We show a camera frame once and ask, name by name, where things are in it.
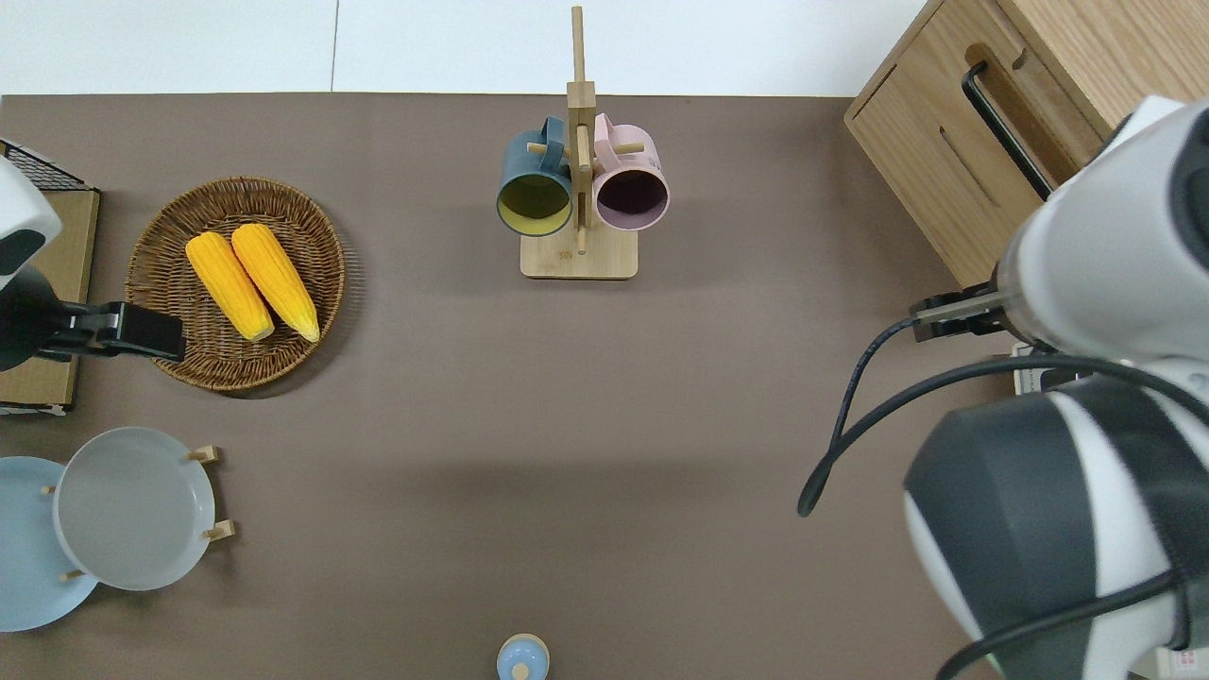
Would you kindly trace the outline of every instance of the brown tablecloth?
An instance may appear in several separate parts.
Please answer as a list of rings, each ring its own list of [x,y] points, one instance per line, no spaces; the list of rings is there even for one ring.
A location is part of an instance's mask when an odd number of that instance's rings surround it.
[[[239,526],[170,587],[102,586],[0,635],[0,676],[487,679],[523,630],[563,680],[933,673],[965,639],[901,480],[993,386],[892,416],[794,514],[866,342],[954,286],[846,105],[602,97],[654,136],[672,194],[638,276],[609,283],[525,278],[494,215],[505,143],[559,97],[5,97],[0,136],[104,191],[92,301],[122,296],[161,206],[235,174],[318,201],[351,276],[332,336],[251,398],[86,359],[75,413],[0,420],[0,455],[60,462],[125,425],[216,444]],[[898,339],[855,414],[1007,345]]]

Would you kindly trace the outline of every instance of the black handle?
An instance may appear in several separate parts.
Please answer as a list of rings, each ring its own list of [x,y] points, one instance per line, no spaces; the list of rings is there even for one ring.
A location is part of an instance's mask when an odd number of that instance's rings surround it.
[[[1045,201],[1051,194],[1053,194],[1054,188],[1051,186],[1049,181],[1046,180],[1043,174],[1041,174],[1041,169],[1035,162],[1032,162],[1029,154],[1024,151],[1024,146],[1020,146],[1020,142],[1012,136],[1012,131],[1007,128],[1006,123],[1003,123],[1003,119],[999,116],[999,113],[990,105],[987,96],[978,88],[977,76],[984,70],[987,70],[987,62],[978,62],[968,71],[966,71],[966,76],[961,79],[961,92],[965,93],[966,99],[968,99],[970,104],[973,105],[974,111],[978,113],[978,117],[980,117],[983,122],[987,123],[987,127],[990,128],[991,134],[994,134],[995,139],[999,140],[1000,146],[1002,146],[1003,150],[1007,151],[1007,155],[1011,156],[1012,162],[1016,163],[1017,168],[1019,168],[1024,179],[1029,180],[1029,185],[1032,186],[1032,190],[1037,192],[1037,196],[1040,196],[1042,201]]]

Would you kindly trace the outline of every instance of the woven basket tray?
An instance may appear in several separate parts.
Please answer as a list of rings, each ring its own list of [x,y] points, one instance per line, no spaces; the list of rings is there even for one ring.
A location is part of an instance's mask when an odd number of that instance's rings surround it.
[[[331,220],[301,191],[254,177],[203,184],[164,206],[134,246],[126,298],[173,315],[185,324],[185,361],[156,361],[168,375],[206,390],[230,392],[266,385],[306,361],[308,342],[273,315],[273,333],[249,342],[206,292],[185,257],[185,244],[203,231],[230,238],[242,224],[272,230],[294,263],[319,316],[319,342],[328,335],[345,294],[345,253]]]

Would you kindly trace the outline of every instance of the mug rack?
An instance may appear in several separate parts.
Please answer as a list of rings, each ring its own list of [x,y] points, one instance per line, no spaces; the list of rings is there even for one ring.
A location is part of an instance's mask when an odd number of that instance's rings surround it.
[[[521,273],[530,278],[626,280],[638,273],[638,234],[602,224],[592,203],[596,83],[584,75],[584,11],[571,8],[575,80],[567,83],[571,224],[549,236],[521,236]],[[530,144],[534,154],[545,151]],[[641,151],[618,148],[619,154]]]

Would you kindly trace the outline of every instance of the yellow corn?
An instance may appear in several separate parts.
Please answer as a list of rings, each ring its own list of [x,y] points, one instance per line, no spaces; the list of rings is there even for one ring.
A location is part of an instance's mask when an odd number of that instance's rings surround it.
[[[185,244],[185,255],[239,335],[256,342],[273,332],[268,310],[222,235],[206,231],[192,237]]]
[[[307,340],[318,342],[319,319],[314,302],[273,232],[262,224],[245,224],[231,235],[231,244],[277,316]]]

